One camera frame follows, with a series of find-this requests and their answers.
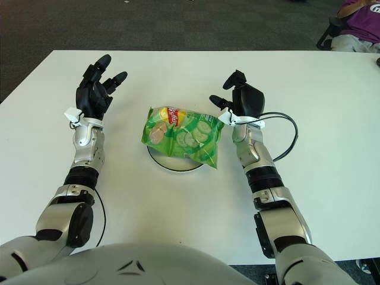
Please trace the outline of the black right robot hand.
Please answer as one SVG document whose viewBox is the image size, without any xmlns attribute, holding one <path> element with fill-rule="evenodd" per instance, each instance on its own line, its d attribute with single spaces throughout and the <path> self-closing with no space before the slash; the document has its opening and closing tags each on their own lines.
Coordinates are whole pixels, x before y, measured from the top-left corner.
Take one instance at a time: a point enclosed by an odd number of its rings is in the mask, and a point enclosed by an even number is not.
<svg viewBox="0 0 380 285">
<path fill-rule="evenodd" d="M 227 101 L 216 95 L 209 100 L 220 110 L 227 109 L 236 116 L 257 118 L 264 111 L 265 97 L 262 91 L 247 83 L 242 71 L 235 70 L 223 84 L 224 90 L 232 88 L 232 101 Z"/>
</svg>

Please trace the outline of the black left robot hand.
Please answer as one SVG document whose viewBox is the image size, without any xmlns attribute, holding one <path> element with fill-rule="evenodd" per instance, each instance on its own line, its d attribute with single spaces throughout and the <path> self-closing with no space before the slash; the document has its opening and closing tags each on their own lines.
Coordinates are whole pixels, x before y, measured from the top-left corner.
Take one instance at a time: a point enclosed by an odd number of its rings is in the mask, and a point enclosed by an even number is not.
<svg viewBox="0 0 380 285">
<path fill-rule="evenodd" d="M 76 107 L 85 118 L 103 120 L 113 97 L 111 94 L 125 81 L 128 73 L 123 71 L 113 78 L 100 82 L 102 74 L 111 62 L 109 54 L 103 55 L 91 64 L 83 74 L 83 79 L 76 91 Z"/>
</svg>

